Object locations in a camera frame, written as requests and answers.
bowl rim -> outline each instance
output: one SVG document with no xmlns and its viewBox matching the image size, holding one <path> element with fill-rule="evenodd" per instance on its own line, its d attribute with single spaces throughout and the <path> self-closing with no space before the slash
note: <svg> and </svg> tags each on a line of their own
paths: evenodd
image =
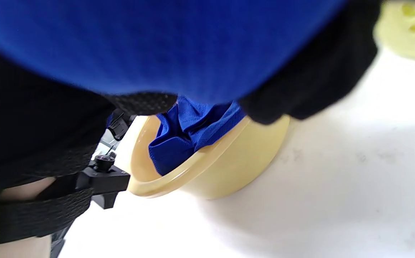
<svg viewBox="0 0 415 258">
<path fill-rule="evenodd" d="M 133 153 L 137 149 L 137 144 L 142 145 L 139 139 L 142 135 L 149 120 L 156 116 L 141 116 L 137 117 L 132 123 L 129 130 L 133 135 L 132 150 L 129 151 L 130 159 L 128 161 L 129 173 L 131 175 L 129 180 L 128 190 L 137 196 L 157 197 L 162 196 L 172 191 L 181 188 L 197 176 L 201 175 L 209 167 L 214 164 L 219 157 L 232 145 L 232 143 L 239 137 L 241 132 L 252 122 L 250 118 L 245 116 L 239 123 L 236 124 L 232 130 L 225 134 L 222 138 L 217 140 L 214 144 L 206 146 L 195 152 L 185 162 L 176 167 L 174 170 L 152 181 L 140 181 L 134 178 L 132 174 Z"/>
</svg>

black knob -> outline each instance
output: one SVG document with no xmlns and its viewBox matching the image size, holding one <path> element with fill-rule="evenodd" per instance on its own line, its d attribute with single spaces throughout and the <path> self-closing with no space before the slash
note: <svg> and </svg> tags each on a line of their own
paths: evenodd
<svg viewBox="0 0 415 258">
<path fill-rule="evenodd" d="M 98 155 L 95 158 L 95 170 L 99 172 L 108 172 L 109 169 L 114 165 L 115 158 L 108 155 Z"/>
</svg>

blue fabric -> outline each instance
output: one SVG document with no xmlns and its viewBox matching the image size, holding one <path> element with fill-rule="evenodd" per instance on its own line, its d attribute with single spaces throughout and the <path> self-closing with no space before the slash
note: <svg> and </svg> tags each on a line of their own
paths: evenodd
<svg viewBox="0 0 415 258">
<path fill-rule="evenodd" d="M 106 94 L 252 92 L 348 0 L 0 0 L 0 53 Z"/>
<path fill-rule="evenodd" d="M 114 118 L 114 114 L 110 114 L 110 116 L 107 118 L 106 128 L 110 126 L 110 123 L 112 123 L 112 118 Z"/>
<path fill-rule="evenodd" d="M 204 146 L 214 144 L 244 118 L 235 102 L 224 105 L 195 103 L 184 97 L 161 121 L 149 145 L 150 158 L 160 175 L 166 175 Z"/>
</svg>

black bracket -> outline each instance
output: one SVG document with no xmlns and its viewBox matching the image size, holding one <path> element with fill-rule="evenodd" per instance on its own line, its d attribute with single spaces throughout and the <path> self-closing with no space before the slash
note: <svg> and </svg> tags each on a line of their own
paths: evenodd
<svg viewBox="0 0 415 258">
<path fill-rule="evenodd" d="M 118 193 L 125 191 L 129 183 L 129 174 L 114 166 L 114 162 L 114 155 L 98 155 L 77 179 L 78 189 L 94 189 L 92 200 L 103 209 L 113 208 Z"/>
</svg>

white table surface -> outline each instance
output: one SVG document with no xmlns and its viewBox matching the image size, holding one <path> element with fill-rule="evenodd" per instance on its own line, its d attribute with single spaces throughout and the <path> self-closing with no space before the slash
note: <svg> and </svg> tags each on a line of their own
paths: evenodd
<svg viewBox="0 0 415 258">
<path fill-rule="evenodd" d="M 66 239 L 60 258 L 415 258 L 415 61 L 381 52 L 349 96 L 292 121 L 232 196 L 124 192 Z"/>
</svg>

